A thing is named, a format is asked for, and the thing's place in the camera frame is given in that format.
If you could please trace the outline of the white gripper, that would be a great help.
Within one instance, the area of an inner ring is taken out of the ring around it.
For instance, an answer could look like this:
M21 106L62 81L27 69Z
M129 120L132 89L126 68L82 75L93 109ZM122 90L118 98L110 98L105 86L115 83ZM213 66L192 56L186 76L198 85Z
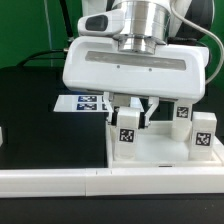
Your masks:
M169 44L169 23L168 8L114 8L80 18L79 37L64 66L64 84L71 90L104 92L112 126L118 115L114 94L148 97L141 99L144 127L150 125L159 98L201 99L209 50Z

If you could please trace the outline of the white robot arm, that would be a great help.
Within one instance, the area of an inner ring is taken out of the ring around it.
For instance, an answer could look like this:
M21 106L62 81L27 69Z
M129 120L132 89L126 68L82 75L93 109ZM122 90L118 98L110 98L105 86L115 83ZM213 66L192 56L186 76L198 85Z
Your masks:
M71 90L146 98L145 125L161 99L194 104L205 92L206 47L169 44L179 28L171 5L192 0L115 0L112 9L78 21L79 37L68 51L63 82Z

